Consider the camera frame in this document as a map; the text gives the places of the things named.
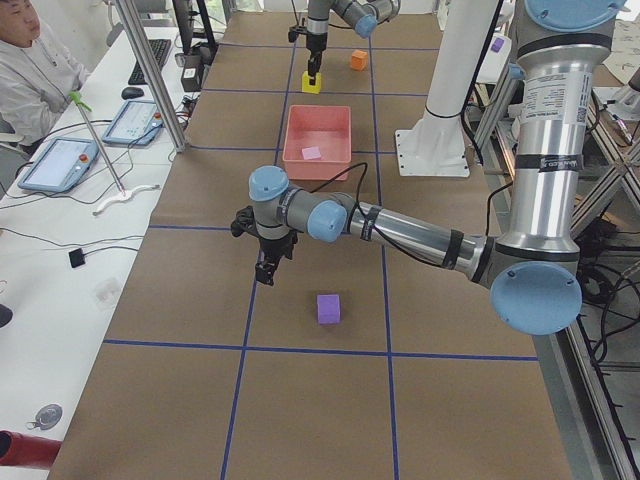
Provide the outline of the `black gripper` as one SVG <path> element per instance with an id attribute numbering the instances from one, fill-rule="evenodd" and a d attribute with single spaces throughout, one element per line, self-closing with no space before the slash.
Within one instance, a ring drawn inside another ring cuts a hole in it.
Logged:
<path id="1" fill-rule="evenodd" d="M 287 260 L 293 259 L 294 247 L 297 243 L 298 232 L 296 230 L 290 230 L 279 239 L 261 237 L 259 245 L 262 252 L 262 260 L 255 264 L 256 281 L 264 285 L 273 286 L 276 265 L 279 264 L 282 257 Z"/>
<path id="2" fill-rule="evenodd" d="M 306 48 L 310 52 L 307 62 L 308 82 L 315 83 L 321 67 L 321 57 L 327 48 L 327 33 L 315 34 L 308 32 L 306 35 Z"/>

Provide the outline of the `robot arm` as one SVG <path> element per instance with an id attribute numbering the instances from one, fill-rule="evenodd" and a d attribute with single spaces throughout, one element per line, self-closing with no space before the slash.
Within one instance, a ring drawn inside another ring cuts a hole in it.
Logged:
<path id="1" fill-rule="evenodd" d="M 251 203 L 232 223 L 234 235 L 257 238 L 257 281 L 271 284 L 300 234 L 332 242 L 343 234 L 389 245 L 423 264 L 456 270 L 489 290 L 499 318 L 541 336 L 568 327 L 582 306 L 576 278 L 580 257 L 572 214 L 594 69 L 610 54 L 621 1 L 519 1 L 509 30 L 510 55 L 478 128 L 464 110 L 500 13 L 497 1 L 454 1 L 422 118 L 396 132 L 404 176 L 467 174 L 464 144 L 491 150 L 514 90 L 522 109 L 504 153 L 509 224 L 498 236 L 469 235 L 360 202 L 323 188 L 306 191 L 278 166 L 249 178 Z"/>
<path id="2" fill-rule="evenodd" d="M 308 2 L 305 26 L 309 84 L 316 85 L 320 76 L 322 55 L 327 48 L 330 13 L 335 13 L 361 38 L 369 38 L 376 27 L 393 19 L 400 11 L 397 0 L 311 0 Z"/>

